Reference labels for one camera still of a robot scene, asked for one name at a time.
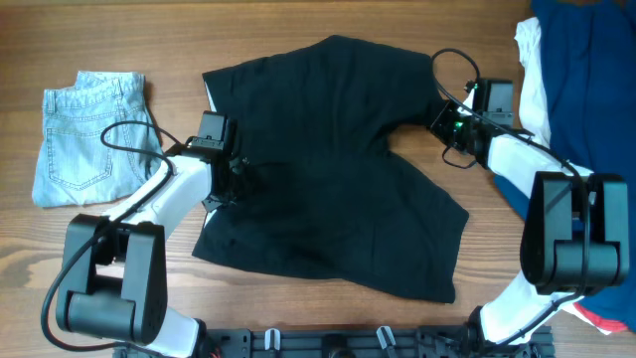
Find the dark green shorts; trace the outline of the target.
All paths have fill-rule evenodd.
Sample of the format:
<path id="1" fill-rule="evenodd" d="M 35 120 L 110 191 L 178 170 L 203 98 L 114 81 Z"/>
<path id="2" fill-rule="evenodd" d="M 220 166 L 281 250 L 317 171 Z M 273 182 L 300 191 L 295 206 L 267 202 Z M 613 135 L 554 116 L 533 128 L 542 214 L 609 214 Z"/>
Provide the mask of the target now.
<path id="1" fill-rule="evenodd" d="M 211 217 L 196 258 L 454 301 L 468 212 L 389 147 L 398 127 L 443 108 L 428 55 L 331 36 L 203 81 L 237 123 L 247 189 Z"/>

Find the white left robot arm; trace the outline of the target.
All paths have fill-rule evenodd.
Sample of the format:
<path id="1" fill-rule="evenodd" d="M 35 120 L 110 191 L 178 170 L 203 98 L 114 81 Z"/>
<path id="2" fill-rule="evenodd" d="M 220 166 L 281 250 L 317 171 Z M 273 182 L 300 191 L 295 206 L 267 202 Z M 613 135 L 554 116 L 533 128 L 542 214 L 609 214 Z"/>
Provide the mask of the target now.
<path id="1" fill-rule="evenodd" d="M 169 307 L 165 242 L 198 204 L 207 211 L 235 201 L 240 162 L 217 149 L 175 145 L 158 171 L 101 216 L 68 225 L 63 266 L 46 293 L 41 329 L 71 352 L 118 350 L 151 357 L 212 357 L 206 324 Z M 50 327 L 98 339 L 79 347 Z"/>

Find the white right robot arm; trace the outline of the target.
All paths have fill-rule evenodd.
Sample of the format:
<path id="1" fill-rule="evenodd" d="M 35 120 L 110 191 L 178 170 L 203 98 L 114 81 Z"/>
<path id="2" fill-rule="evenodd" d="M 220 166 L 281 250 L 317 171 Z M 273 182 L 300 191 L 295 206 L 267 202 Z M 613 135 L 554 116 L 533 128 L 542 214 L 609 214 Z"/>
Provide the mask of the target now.
<path id="1" fill-rule="evenodd" d="M 463 328 L 464 354 L 486 355 L 528 342 L 563 307 L 627 278 L 627 185 L 618 175 L 581 173 L 525 130 L 461 115 L 462 105 L 447 101 L 430 130 L 529 197 L 521 272 Z"/>

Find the light blue folded jeans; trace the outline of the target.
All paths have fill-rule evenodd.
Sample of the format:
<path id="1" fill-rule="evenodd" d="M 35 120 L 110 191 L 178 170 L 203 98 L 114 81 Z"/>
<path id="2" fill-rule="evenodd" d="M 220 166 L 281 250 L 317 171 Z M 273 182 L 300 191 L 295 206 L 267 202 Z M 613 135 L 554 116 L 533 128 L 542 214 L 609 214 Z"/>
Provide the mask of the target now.
<path id="1" fill-rule="evenodd" d="M 144 86 L 135 72 L 79 72 L 73 86 L 44 91 L 36 206 L 111 202 L 154 175 L 162 148 Z"/>

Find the blue garment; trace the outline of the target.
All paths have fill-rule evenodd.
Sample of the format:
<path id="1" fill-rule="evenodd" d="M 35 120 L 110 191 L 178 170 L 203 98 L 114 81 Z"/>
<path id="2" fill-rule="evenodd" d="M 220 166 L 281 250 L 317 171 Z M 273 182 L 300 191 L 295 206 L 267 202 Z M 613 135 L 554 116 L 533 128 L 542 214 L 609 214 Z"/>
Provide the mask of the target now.
<path id="1" fill-rule="evenodd" d="M 627 185 L 635 217 L 635 4 L 534 0 L 550 148 Z"/>

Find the red and white garment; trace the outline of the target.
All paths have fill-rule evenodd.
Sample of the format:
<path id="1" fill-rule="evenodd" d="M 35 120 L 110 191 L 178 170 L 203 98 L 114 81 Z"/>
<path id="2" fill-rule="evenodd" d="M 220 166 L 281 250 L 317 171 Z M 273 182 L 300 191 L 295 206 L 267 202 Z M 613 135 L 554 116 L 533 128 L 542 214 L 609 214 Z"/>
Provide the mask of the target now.
<path id="1" fill-rule="evenodd" d="M 569 303 L 562 310 L 595 327 L 600 333 L 604 335 L 610 335 L 612 333 L 624 332 L 628 330 L 628 327 L 624 323 L 618 320 L 603 318 L 587 310 L 578 302 Z"/>

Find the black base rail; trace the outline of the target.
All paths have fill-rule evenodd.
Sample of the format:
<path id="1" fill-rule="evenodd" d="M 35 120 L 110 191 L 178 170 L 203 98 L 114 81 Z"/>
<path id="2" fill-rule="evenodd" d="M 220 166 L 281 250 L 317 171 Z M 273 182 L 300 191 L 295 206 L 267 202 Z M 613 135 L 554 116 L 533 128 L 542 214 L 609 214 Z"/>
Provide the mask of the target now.
<path id="1" fill-rule="evenodd" d="M 462 355 L 460 326 L 420 326 L 392 329 L 389 341 L 376 330 L 317 330 L 252 332 L 248 329 L 211 329 L 212 357 L 224 358 L 453 358 Z"/>

